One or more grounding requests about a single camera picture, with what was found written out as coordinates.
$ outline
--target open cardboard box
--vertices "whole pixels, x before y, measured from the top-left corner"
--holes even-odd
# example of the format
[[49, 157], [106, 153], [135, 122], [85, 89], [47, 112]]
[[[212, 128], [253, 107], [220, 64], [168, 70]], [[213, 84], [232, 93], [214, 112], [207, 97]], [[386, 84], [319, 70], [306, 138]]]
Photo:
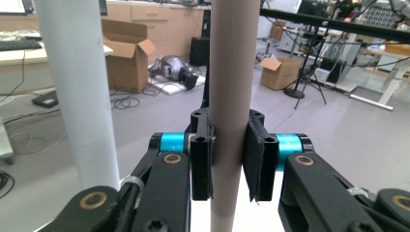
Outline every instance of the open cardboard box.
[[260, 65], [263, 67], [260, 83], [273, 90], [282, 90], [298, 78], [301, 62], [285, 57], [265, 58]]
[[106, 58], [109, 88], [141, 92], [148, 84], [148, 55], [156, 51], [147, 26], [102, 19], [102, 33], [113, 50]]

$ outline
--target black box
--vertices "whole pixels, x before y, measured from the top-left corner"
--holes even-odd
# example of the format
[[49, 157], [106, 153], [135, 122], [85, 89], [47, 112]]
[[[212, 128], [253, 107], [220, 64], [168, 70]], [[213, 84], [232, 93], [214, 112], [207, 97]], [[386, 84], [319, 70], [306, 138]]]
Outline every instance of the black box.
[[193, 37], [190, 41], [190, 63], [193, 66], [204, 66], [209, 63], [209, 37]]

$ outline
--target beige pole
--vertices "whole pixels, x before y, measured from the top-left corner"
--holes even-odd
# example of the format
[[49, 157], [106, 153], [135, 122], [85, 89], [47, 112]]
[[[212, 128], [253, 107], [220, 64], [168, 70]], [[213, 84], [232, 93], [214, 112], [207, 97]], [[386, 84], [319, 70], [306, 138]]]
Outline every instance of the beige pole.
[[214, 0], [210, 120], [216, 128], [211, 231], [232, 231], [253, 77], [260, 2]]

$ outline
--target box flap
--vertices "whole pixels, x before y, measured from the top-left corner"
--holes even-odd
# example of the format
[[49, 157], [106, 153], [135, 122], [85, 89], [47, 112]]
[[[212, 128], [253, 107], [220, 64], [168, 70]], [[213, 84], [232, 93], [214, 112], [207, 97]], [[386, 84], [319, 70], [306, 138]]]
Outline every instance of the box flap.
[[135, 54], [136, 44], [133, 43], [121, 43], [114, 41], [104, 41], [106, 46], [112, 49], [112, 56], [132, 58]]
[[147, 25], [144, 24], [102, 19], [102, 32], [108, 37], [109, 34], [117, 34], [125, 37], [147, 39], [147, 31]]
[[281, 62], [279, 60], [273, 60], [269, 58], [265, 58], [262, 62], [260, 62], [260, 66], [273, 71], [276, 71], [280, 65]]
[[145, 40], [138, 43], [138, 46], [144, 51], [145, 54], [150, 55], [157, 50], [154, 44], [150, 40]]

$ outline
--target white pole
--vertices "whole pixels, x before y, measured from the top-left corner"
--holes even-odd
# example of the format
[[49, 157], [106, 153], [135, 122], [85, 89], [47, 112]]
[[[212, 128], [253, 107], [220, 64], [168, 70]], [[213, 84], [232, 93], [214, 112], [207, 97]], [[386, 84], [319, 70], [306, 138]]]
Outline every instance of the white pole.
[[35, 6], [80, 182], [118, 189], [99, 1]]
[[211, 231], [232, 231], [249, 118], [260, 2], [215, 0], [211, 14], [210, 120], [216, 128]]

